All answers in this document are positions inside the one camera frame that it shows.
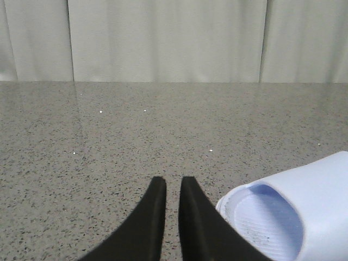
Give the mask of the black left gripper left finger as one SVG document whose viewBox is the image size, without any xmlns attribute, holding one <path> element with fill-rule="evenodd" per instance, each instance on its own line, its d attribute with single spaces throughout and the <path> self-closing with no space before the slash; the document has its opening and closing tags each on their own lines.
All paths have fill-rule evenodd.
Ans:
<svg viewBox="0 0 348 261">
<path fill-rule="evenodd" d="M 153 177 L 130 215 L 81 260 L 160 260 L 166 210 L 166 181 Z"/>
</svg>

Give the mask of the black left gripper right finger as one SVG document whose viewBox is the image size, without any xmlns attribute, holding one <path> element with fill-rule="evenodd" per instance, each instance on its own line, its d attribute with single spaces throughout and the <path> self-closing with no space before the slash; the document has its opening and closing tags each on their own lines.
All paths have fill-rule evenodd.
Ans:
<svg viewBox="0 0 348 261">
<path fill-rule="evenodd" d="M 269 260 L 216 211 L 194 177 L 183 177 L 178 214 L 183 260 Z"/>
</svg>

